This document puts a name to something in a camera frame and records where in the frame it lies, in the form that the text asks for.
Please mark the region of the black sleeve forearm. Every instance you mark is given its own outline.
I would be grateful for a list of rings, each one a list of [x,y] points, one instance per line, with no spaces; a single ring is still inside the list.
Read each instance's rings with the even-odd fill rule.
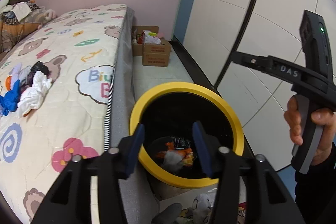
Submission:
[[[333,223],[335,219],[335,144],[329,157],[312,165],[307,174],[295,173],[295,203],[305,223]]]

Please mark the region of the person's right hand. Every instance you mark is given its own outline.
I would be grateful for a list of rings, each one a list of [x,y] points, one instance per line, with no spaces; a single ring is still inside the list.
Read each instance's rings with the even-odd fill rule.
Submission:
[[[290,139],[294,144],[302,145],[301,114],[298,111],[297,100],[294,96],[288,101],[287,108],[286,112],[284,112],[284,118],[290,127]],[[319,109],[311,114],[311,120],[323,127],[319,145],[311,162],[312,165],[318,165],[331,154],[332,143],[335,137],[335,113],[327,108]]]

